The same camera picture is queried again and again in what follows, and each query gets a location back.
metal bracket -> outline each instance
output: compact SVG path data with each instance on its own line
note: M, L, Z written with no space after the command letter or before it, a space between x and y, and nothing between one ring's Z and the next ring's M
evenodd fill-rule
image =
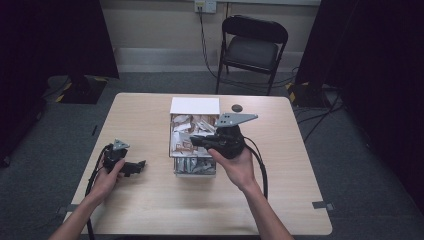
M126 144L119 139L115 139L115 142L113 143L113 151L129 148L129 147L130 147L129 144Z
M243 114L243 113L224 113L219 116L216 122L216 127L234 127L240 123L248 122L258 118L257 114Z

chair backrest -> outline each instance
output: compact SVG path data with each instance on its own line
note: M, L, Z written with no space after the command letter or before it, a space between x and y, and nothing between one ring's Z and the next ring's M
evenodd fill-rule
M234 15L226 18L222 23L222 32L245 38L253 38L267 42L286 44L289 37L287 30L281 24Z

wooden table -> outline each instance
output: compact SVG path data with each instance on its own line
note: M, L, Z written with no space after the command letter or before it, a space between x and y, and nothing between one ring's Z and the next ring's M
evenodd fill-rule
M102 148L118 138L131 147L126 161L147 160L141 174L124 178L92 215L97 234L257 235L244 195L218 164L215 178L179 178L169 157L172 97L218 97L221 112L233 104L258 119L240 125L259 147L267 168L269 202L294 235L327 235L332 226L288 99L283 97L118 94L93 149L73 204L84 197ZM254 162L258 183L262 176Z

wall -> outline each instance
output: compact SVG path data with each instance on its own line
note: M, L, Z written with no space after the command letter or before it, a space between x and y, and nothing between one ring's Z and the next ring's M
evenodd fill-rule
M202 49L193 1L102 0L101 4L114 48ZM208 50L220 48L221 23L228 11L281 23L289 32L285 55L301 58L318 7L218 2L216 14L203 15Z

cardboard box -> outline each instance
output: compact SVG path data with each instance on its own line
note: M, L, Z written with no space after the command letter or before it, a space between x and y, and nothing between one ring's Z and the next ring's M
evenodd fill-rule
M219 98L174 97L172 99L169 156L174 158L175 174L210 176L212 171L212 175L215 175L216 164L210 164L214 170L208 168L211 156L206 149L194 147L190 136L213 135L219 113Z

